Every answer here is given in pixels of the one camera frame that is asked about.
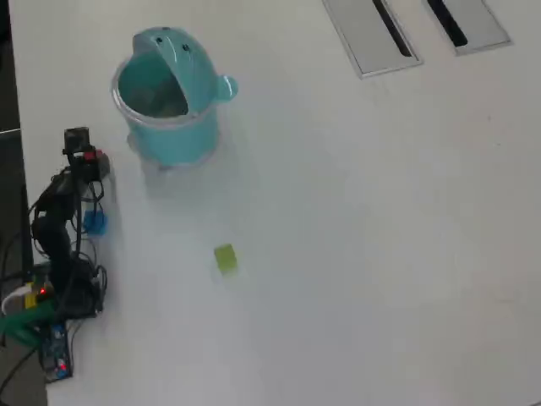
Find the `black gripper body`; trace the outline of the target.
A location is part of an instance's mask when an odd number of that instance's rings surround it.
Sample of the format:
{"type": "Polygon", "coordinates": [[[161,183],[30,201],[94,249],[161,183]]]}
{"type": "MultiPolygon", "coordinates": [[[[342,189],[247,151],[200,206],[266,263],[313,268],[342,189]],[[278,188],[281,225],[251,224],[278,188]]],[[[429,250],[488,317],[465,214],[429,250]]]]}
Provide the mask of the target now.
{"type": "Polygon", "coordinates": [[[100,151],[85,152],[85,163],[82,166],[70,166],[72,173],[85,183],[100,181],[97,171],[96,155],[100,151]]]}

